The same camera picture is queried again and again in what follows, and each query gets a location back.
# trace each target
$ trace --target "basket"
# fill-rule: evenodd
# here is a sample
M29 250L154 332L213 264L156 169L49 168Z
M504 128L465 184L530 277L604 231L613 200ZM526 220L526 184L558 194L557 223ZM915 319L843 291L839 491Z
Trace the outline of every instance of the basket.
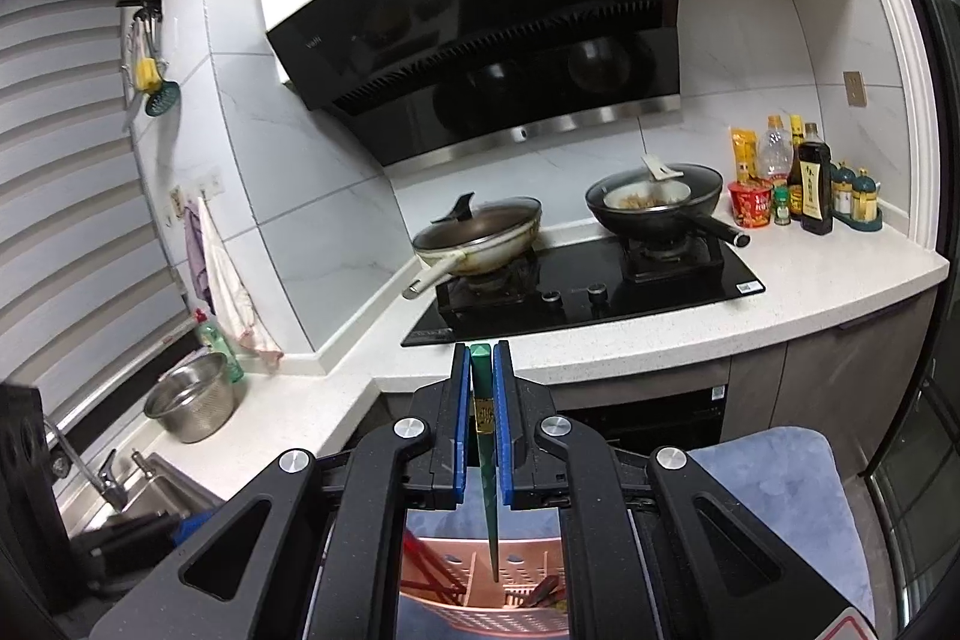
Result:
M419 538L445 565L445 575L463 586L464 593L449 595L448 602L428 584L438 573L403 557L400 593L416 600L462 632L499 637L560 637L569 634L568 618L558 608L520 608L523 598L546 576L563 576L560 538L500 540L500 580L493 580L487 540Z

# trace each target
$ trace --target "black wok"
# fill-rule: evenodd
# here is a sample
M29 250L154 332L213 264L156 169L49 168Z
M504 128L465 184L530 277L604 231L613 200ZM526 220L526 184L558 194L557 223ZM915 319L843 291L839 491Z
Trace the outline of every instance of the black wok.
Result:
M603 228L650 247L672 247L691 233L717 237L734 247L747 247L750 242L747 234L712 218L723 189L720 172L696 164L669 166L683 172L683 177L654 183L646 167L605 177L589 187L587 207ZM671 203L625 208L623 205L629 202L620 196L629 194L632 186L647 191L662 189Z

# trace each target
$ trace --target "range hood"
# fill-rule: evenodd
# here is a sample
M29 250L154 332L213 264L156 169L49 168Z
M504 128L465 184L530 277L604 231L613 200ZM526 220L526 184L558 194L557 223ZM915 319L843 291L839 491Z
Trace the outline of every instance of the range hood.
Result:
M384 166L679 106L677 0L313 0L268 34Z

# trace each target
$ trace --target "black pan handle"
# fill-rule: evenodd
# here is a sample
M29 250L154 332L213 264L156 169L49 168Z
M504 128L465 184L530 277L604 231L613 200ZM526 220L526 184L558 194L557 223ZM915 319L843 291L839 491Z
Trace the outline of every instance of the black pan handle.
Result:
M723 220L693 212L686 212L683 217L701 231L710 234L712 237L717 237L717 239L723 239L724 242L728 242L734 247L747 247L750 244L749 234L740 231L736 226L731 226L730 223L723 223Z
M443 218L431 220L430 223L446 223L448 220L470 220L473 217L473 213L470 211L470 199L473 199L473 191L469 194L462 194L457 199L457 203L453 205L452 210Z

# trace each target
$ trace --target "lid handle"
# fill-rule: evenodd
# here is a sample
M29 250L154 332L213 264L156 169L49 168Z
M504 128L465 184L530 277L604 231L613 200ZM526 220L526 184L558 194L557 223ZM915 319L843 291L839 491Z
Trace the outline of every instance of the lid handle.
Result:
M473 191L469 194L462 194L457 203L453 205L453 209L450 210L443 218L437 218L436 220L431 220L430 223L445 223L448 220L470 220L473 217L473 213L470 211L470 199L473 199Z

